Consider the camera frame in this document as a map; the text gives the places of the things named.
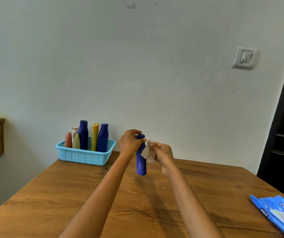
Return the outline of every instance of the yellow bottle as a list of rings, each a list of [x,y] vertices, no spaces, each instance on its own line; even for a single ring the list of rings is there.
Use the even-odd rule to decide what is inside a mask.
[[[92,133],[91,133],[91,151],[96,151],[98,132],[99,132],[99,124],[95,123],[92,126]]]
[[[74,142],[72,144],[72,148],[80,149],[80,139],[79,139],[78,133],[76,133],[76,135],[75,135]]]

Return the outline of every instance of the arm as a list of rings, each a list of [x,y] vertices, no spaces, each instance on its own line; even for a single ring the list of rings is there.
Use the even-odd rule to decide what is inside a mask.
[[[162,166],[162,172],[172,186],[181,216],[190,237],[221,238],[223,233],[194,195],[187,180],[176,166],[173,160],[170,146],[161,143],[153,143],[152,149],[156,153],[156,161]]]
[[[98,187],[70,221],[59,238],[100,237],[104,223],[133,154],[146,139],[137,140],[139,130],[128,130],[120,138],[120,155]]]

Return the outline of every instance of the switch plate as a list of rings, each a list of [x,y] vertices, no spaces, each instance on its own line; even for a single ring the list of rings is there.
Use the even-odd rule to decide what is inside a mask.
[[[253,69],[258,50],[255,48],[237,47],[233,67]]]

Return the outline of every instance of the white bottle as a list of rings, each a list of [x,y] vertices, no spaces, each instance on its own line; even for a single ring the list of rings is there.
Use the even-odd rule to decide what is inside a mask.
[[[78,130],[79,130],[79,126],[73,126],[71,128],[72,143],[74,143],[74,139],[75,139],[76,133],[78,133]]]

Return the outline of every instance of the black door frame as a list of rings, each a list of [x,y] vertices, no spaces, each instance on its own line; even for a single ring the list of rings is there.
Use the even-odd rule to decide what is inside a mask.
[[[264,178],[265,171],[267,169],[267,165],[270,159],[272,147],[278,132],[283,111],[284,111],[284,83],[257,173],[257,176],[261,179]]]

